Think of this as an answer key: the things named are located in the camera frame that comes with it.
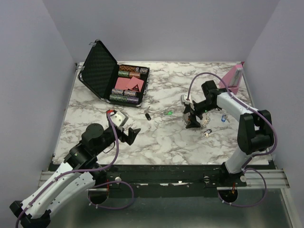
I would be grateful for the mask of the metal disc keyring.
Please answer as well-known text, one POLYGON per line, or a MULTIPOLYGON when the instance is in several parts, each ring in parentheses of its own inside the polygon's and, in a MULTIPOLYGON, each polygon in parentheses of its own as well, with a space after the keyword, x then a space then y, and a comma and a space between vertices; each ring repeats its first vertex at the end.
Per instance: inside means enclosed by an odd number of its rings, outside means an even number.
POLYGON ((206 125, 210 122, 210 113, 203 113, 202 118, 196 117, 197 121, 200 123, 200 127, 206 127, 206 125))

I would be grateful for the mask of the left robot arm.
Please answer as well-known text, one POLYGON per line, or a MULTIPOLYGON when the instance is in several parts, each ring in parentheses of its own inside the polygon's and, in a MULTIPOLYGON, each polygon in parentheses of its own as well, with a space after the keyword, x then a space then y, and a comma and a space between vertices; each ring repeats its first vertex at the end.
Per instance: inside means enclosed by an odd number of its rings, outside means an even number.
POLYGON ((102 187, 106 170, 114 165, 119 153, 106 166, 97 163, 98 155, 111 144, 132 145, 140 129, 124 129, 110 122, 104 129, 93 123, 87 126, 80 142, 74 146, 54 174, 32 195, 22 201, 14 201, 10 210, 17 217, 15 226, 24 228, 46 228, 51 216, 78 193, 91 187, 102 187))

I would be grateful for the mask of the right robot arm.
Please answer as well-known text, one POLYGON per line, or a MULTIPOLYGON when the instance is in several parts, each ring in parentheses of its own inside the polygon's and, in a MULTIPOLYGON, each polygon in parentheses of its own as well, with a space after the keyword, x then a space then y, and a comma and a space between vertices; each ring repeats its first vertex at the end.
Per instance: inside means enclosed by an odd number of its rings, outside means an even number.
POLYGON ((237 149, 221 165, 218 175, 219 182, 229 186, 255 156, 274 145, 271 114, 267 110, 246 105, 230 90, 218 88, 213 80, 203 83, 201 87, 205 96, 201 102, 192 100, 190 94, 181 96, 187 129, 200 128, 203 114, 215 109, 225 110, 238 121, 237 149))

